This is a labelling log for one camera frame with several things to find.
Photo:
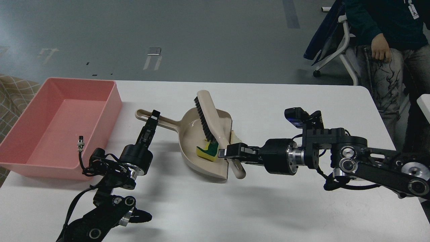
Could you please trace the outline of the person's bare hand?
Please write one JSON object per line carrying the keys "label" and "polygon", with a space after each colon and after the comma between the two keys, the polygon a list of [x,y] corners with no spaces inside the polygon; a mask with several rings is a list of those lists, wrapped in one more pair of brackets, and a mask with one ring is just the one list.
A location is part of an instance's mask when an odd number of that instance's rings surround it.
{"label": "person's bare hand", "polygon": [[376,35],[371,41],[372,58],[376,61],[390,63],[392,54],[383,33]]}

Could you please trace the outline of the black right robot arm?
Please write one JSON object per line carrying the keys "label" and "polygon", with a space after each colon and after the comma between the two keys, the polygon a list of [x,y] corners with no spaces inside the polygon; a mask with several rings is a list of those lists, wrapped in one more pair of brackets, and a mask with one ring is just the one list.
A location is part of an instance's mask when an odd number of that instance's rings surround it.
{"label": "black right robot arm", "polygon": [[300,146],[293,139],[269,139],[262,147],[230,144],[218,157],[263,166],[271,174],[295,175],[306,166],[325,179],[327,191],[386,187],[401,199],[429,200],[428,153],[370,148],[367,139],[344,128],[325,129],[320,111],[308,114],[296,107],[286,109],[284,116],[302,130]]}

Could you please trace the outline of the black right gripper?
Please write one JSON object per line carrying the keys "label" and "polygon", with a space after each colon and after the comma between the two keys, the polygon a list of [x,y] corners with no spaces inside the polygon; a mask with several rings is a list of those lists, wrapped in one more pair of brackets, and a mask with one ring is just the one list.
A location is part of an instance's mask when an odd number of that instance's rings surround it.
{"label": "black right gripper", "polygon": [[293,139],[269,139],[263,147],[236,143],[218,150],[218,158],[231,158],[244,164],[263,165],[270,174],[281,175],[295,175],[298,167],[304,166],[303,156],[303,148]]}

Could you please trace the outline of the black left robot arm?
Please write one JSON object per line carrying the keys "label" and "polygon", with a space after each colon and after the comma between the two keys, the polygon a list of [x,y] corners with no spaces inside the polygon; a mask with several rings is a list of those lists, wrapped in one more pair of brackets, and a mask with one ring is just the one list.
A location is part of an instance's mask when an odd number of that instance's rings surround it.
{"label": "black left robot arm", "polygon": [[[137,176],[147,174],[153,159],[149,146],[155,136],[159,117],[160,112],[156,110],[150,113],[136,143],[125,146],[120,157],[107,154],[102,148],[96,148],[90,155],[87,166],[84,166],[82,161],[83,136],[79,137],[77,147],[82,174],[87,177],[100,175],[102,179],[73,199],[57,239],[58,242],[101,242],[114,227],[152,220],[150,213],[136,208],[135,197],[116,196],[112,192],[115,188],[133,190]],[[95,208],[70,222],[79,199],[92,190],[96,191],[93,197]]]}

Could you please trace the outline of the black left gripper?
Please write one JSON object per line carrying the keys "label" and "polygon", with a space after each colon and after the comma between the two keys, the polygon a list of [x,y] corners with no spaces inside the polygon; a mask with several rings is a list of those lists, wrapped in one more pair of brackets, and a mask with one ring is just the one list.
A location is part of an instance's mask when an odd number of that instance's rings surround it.
{"label": "black left gripper", "polygon": [[138,175],[146,175],[152,163],[154,155],[149,151],[148,147],[155,136],[159,117],[160,112],[154,109],[141,129],[136,144],[125,146],[119,157],[120,163],[132,165]]}

